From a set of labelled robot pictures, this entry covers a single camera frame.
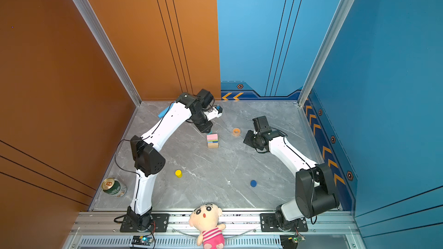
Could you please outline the pink rectangular block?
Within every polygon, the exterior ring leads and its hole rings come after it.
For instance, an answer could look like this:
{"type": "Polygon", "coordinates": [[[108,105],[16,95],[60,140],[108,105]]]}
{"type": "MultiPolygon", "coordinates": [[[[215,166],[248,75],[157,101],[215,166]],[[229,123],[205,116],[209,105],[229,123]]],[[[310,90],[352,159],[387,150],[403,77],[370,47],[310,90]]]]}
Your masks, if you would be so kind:
{"type": "Polygon", "coordinates": [[[219,140],[218,138],[218,134],[208,134],[207,135],[207,141],[215,141],[215,140],[219,140]]]}

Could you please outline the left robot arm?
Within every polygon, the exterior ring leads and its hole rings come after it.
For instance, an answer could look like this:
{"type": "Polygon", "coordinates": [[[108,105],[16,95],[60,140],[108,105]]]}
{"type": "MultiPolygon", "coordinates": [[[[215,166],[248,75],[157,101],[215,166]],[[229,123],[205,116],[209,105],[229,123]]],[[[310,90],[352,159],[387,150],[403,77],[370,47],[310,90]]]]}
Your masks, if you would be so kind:
{"type": "Polygon", "coordinates": [[[193,124],[201,133],[211,132],[212,120],[221,117],[223,109],[214,106],[211,92],[202,89],[197,95],[182,93],[168,108],[160,121],[142,136],[130,140],[136,169],[135,193],[131,211],[139,216],[152,209],[152,195],[157,174],[166,159],[160,154],[172,134],[185,122],[193,124]]]}

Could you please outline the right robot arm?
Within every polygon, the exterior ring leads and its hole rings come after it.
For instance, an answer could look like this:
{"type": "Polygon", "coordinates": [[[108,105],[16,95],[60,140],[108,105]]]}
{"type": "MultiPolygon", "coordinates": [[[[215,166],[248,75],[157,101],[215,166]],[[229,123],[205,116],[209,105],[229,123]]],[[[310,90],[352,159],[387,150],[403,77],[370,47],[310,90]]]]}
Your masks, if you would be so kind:
{"type": "Polygon", "coordinates": [[[266,116],[253,119],[254,130],[249,130],[243,141],[258,153],[271,153],[293,173],[295,196],[276,208],[278,227],[289,231],[303,219],[313,219],[319,214],[340,206],[334,173],[325,163],[316,163],[292,146],[287,134],[272,128],[266,116]]]}

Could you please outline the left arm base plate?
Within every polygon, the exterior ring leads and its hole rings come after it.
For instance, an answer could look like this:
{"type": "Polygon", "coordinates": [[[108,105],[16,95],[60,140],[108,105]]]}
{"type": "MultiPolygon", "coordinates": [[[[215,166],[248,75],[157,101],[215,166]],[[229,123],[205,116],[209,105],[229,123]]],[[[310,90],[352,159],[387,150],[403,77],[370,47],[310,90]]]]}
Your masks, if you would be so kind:
{"type": "Polygon", "coordinates": [[[124,216],[120,232],[123,233],[165,233],[167,232],[170,215],[167,213],[154,213],[142,218],[131,219],[124,216]]]}

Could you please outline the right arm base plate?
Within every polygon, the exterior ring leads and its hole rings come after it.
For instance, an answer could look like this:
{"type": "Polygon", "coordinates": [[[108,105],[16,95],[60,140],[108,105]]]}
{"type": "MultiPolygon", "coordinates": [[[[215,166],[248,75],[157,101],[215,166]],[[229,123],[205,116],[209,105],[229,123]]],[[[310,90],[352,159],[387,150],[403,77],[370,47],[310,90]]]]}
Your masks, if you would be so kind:
{"type": "Polygon", "coordinates": [[[305,218],[287,221],[280,213],[261,213],[262,232],[308,232],[305,218]]]}

